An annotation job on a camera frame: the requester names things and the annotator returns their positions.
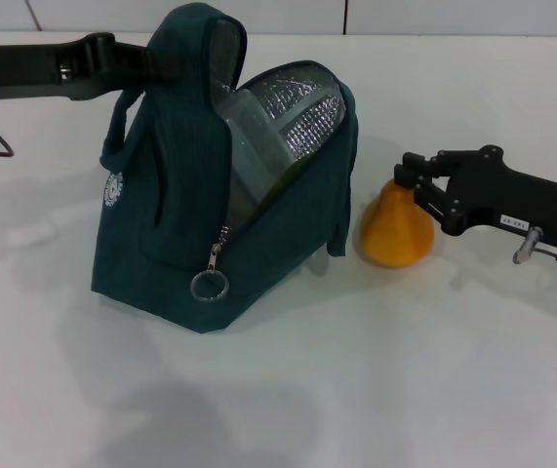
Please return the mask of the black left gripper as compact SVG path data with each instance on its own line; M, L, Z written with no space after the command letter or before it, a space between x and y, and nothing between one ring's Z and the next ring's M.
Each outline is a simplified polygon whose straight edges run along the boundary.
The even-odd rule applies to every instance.
M59 44L1 45L0 99L91 100L143 83L178 83L190 74L183 49L154 49L93 33Z

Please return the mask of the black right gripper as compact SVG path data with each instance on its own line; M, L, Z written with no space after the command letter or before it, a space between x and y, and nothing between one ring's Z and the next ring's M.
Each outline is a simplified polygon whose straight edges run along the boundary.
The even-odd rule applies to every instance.
M429 181L442 176L449 179L446 192ZM544 244L557 245L557 182L510 169L498 146L440 150L429 159L406 152L394 182L414 188L415 203L444 233L459 236L487 225L525 235L538 227Z

